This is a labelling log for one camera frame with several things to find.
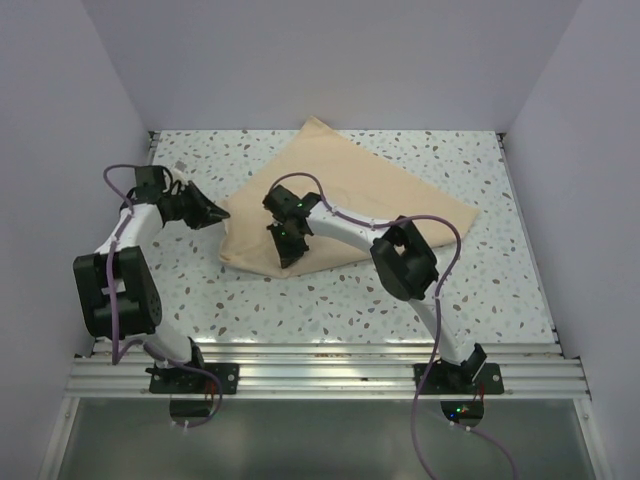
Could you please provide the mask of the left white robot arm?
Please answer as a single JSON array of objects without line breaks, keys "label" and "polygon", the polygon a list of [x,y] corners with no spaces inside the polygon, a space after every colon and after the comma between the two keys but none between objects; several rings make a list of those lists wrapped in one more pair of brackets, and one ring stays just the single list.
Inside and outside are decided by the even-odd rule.
[{"label": "left white robot arm", "polygon": [[111,342],[117,365],[140,346],[185,392],[201,390],[208,369],[195,342],[163,322],[162,300],[144,249],[172,222],[191,230],[221,223],[230,214],[194,182],[164,166],[115,164],[103,171],[106,185],[122,200],[117,223],[93,253],[73,261],[73,273],[88,333]]}]

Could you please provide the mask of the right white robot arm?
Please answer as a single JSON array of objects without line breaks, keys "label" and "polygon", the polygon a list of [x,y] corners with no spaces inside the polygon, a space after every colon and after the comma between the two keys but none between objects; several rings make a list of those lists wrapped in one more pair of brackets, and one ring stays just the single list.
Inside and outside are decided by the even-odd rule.
[{"label": "right white robot arm", "polygon": [[330,206],[321,194],[309,192],[300,198],[282,185],[269,190],[263,206],[273,218],[267,230],[282,268],[292,266],[309,250],[308,236],[337,240],[368,253],[384,290],[408,303],[438,342],[440,360],[428,375],[461,393],[480,382],[486,353],[469,334],[445,325],[442,319],[440,293],[452,268],[442,274],[437,271],[436,255],[414,224],[425,219],[451,228],[451,222],[433,215],[368,219]]}]

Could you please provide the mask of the beige cloth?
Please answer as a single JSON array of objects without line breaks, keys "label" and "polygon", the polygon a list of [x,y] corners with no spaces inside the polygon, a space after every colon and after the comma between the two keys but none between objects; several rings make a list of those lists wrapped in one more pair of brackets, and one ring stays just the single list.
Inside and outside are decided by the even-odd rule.
[{"label": "beige cloth", "polygon": [[368,255],[336,240],[314,235],[302,259],[283,269],[271,234],[272,222],[262,201],[280,180],[298,196],[322,188],[331,205],[367,222],[386,222],[400,215],[427,214],[452,223],[455,230],[435,222],[417,227],[431,247],[449,245],[465,236],[479,214],[454,197],[339,135],[315,117],[305,124],[272,160],[228,200],[224,207],[226,235],[219,258],[229,267],[273,278],[305,275],[367,259]]}]

